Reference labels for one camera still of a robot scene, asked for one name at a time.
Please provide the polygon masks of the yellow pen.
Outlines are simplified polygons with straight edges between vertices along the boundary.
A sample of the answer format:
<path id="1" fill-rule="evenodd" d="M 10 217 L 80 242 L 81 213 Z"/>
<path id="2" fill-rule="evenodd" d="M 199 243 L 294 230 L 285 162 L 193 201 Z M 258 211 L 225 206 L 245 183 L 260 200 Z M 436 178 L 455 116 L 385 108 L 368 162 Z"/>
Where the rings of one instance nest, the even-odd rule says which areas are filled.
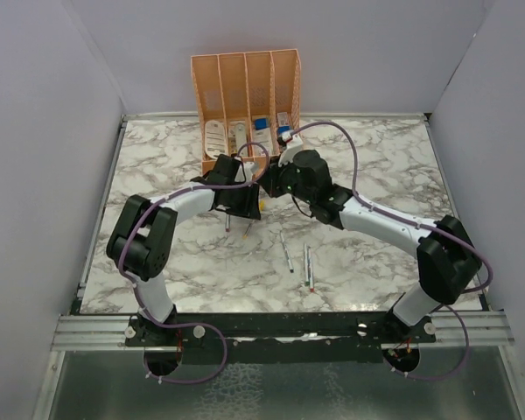
<path id="1" fill-rule="evenodd" d="M 249 231 L 252 228 L 252 225 L 253 225 L 253 223 L 249 223 L 248 226 L 246 227 L 246 229 L 245 229 L 245 231 L 243 233 L 243 236 L 242 236 L 243 239 L 246 239 L 248 237 Z"/>

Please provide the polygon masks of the blue pen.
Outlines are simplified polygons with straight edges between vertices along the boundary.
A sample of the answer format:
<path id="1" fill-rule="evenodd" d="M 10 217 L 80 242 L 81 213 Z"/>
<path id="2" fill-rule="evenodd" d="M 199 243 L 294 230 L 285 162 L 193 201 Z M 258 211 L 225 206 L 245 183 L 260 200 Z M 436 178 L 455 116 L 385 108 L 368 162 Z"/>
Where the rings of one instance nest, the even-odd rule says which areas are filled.
<path id="1" fill-rule="evenodd" d="M 288 265 L 289 272 L 290 273 L 294 273 L 294 266 L 293 266 L 293 262 L 291 260 L 290 251 L 288 249 L 288 246 L 287 246 L 285 238 L 284 238 L 284 233 L 282 231 L 279 233 L 279 238 L 280 238 L 280 242 L 281 242 L 281 244 L 283 246 L 283 252 L 284 252 L 284 256 L 285 256 L 285 259 L 286 259 L 286 262 L 287 262 L 287 265 Z"/>

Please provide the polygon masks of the green pen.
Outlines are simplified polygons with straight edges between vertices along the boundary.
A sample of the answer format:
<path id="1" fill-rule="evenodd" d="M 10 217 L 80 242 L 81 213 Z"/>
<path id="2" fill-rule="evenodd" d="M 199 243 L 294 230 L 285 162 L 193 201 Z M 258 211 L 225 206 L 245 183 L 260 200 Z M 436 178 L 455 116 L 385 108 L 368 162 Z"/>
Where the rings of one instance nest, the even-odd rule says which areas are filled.
<path id="1" fill-rule="evenodd" d="M 308 245 L 307 243 L 304 243 L 304 286 L 309 287 L 309 268 L 308 268 Z"/>

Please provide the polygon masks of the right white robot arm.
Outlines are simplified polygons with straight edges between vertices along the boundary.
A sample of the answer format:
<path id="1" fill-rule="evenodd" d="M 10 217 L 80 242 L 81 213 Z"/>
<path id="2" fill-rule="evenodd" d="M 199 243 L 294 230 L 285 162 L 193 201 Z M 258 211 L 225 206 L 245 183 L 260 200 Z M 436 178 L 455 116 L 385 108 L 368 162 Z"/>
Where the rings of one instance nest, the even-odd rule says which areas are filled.
<path id="1" fill-rule="evenodd" d="M 481 260 L 458 219 L 421 220 L 366 201 L 333 183 L 315 150 L 301 150 L 289 160 L 273 157 L 259 183 L 270 197 L 289 194 L 303 201 L 325 225 L 372 236 L 416 259 L 417 284 L 394 303 L 384 321 L 386 335 L 395 342 L 412 336 L 417 323 L 440 305 L 454 304 L 480 270 Z"/>

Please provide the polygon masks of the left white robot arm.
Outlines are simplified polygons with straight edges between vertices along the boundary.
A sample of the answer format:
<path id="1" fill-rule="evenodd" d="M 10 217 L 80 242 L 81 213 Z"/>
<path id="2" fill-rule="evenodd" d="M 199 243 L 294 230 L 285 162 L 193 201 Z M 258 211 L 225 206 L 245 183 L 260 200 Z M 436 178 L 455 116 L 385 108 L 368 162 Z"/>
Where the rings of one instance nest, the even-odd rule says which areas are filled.
<path id="1" fill-rule="evenodd" d="M 257 171 L 254 162 L 221 155 L 212 170 L 175 192 L 152 199 L 138 194 L 127 198 L 106 254 L 130 280 L 138 313 L 148 320 L 145 334 L 153 343 L 166 345 L 176 332 L 176 305 L 169 297 L 163 275 L 176 227 L 212 210 L 258 220 Z"/>

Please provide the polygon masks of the red tipped pen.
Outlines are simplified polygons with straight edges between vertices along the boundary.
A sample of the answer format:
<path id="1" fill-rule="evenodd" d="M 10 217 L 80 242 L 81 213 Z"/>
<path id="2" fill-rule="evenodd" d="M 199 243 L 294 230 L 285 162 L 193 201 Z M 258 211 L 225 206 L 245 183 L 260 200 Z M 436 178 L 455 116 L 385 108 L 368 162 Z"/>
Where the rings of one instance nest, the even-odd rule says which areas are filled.
<path id="1" fill-rule="evenodd" d="M 310 292 L 314 292 L 314 273 L 312 264 L 312 249 L 307 247 L 307 284 Z"/>

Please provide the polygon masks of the white red box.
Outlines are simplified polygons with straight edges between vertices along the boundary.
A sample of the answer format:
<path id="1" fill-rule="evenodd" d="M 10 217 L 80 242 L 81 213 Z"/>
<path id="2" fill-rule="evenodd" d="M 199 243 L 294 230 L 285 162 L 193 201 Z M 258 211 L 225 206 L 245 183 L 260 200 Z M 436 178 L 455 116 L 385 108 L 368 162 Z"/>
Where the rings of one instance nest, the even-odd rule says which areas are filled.
<path id="1" fill-rule="evenodd" d="M 276 151 L 282 152 L 286 144 L 295 139 L 298 143 L 303 143 L 299 133 L 293 135 L 292 131 L 298 129 L 298 126 L 293 122 L 292 116 L 287 112 L 278 112 L 276 114 Z"/>

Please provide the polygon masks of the white blue box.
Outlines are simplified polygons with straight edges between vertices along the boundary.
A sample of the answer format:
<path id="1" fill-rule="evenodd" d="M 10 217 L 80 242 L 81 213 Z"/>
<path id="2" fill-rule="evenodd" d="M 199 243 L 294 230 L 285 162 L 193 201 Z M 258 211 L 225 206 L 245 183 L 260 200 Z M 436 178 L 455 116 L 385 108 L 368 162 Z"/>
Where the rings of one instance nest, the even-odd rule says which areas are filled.
<path id="1" fill-rule="evenodd" d="M 255 115 L 252 119 L 252 130 L 252 141 L 260 144 L 271 155 L 274 148 L 269 118 Z"/>

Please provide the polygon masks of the white oval package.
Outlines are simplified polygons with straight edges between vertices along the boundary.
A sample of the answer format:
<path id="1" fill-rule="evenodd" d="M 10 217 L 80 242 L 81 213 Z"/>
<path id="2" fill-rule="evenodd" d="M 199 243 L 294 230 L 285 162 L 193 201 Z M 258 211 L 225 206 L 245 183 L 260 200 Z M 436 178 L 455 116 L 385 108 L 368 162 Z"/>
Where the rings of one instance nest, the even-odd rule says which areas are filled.
<path id="1" fill-rule="evenodd" d="M 211 159 L 216 159 L 220 154 L 228 154 L 228 143 L 224 124 L 217 120 L 205 122 L 204 150 Z"/>

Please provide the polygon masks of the orange desk organizer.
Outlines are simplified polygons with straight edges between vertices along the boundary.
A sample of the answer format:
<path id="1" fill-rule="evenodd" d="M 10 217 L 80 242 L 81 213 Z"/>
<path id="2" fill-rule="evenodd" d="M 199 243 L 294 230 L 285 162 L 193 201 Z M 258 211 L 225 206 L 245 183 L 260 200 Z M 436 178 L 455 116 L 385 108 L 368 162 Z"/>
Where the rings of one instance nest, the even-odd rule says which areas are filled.
<path id="1" fill-rule="evenodd" d="M 229 154 L 235 153 L 236 123 L 245 124 L 252 141 L 254 116 L 269 118 L 273 156 L 278 153 L 277 113 L 289 113 L 299 127 L 301 60 L 296 49 L 194 55 L 191 76 L 200 130 L 206 121 L 222 122 Z"/>

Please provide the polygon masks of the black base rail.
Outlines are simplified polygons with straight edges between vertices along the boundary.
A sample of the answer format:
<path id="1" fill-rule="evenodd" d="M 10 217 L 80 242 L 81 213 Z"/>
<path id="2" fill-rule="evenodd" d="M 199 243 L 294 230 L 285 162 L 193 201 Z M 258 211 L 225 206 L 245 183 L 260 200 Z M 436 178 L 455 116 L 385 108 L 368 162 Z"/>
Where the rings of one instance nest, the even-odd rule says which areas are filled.
<path id="1" fill-rule="evenodd" d="M 59 319 L 53 343 L 73 350 L 143 351 L 151 359 L 217 365 L 379 363 L 384 347 L 402 349 L 436 340 L 430 317 L 398 327 L 384 311 L 181 312 L 176 323 L 169 329 L 133 314 L 65 316 Z"/>

